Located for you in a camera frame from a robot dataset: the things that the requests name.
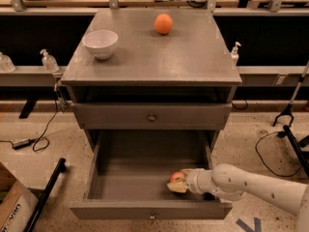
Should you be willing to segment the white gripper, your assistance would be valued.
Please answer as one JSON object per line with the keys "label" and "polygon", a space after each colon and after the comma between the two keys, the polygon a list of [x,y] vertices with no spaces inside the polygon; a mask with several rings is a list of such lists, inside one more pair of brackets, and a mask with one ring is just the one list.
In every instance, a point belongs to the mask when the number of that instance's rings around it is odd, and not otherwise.
{"label": "white gripper", "polygon": [[204,168],[185,168],[180,170],[186,175],[185,182],[178,180],[167,184],[167,188],[172,192],[204,194],[211,192],[212,172]]}

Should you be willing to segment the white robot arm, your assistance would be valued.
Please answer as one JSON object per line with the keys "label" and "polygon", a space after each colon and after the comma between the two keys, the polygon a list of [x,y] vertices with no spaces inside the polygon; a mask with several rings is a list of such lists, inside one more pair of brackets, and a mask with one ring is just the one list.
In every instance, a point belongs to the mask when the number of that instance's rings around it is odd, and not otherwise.
{"label": "white robot arm", "polygon": [[250,193],[296,216],[296,232],[309,232],[307,184],[259,175],[222,163],[213,170],[194,168],[175,172],[167,188],[178,193],[210,193],[229,201],[238,201]]}

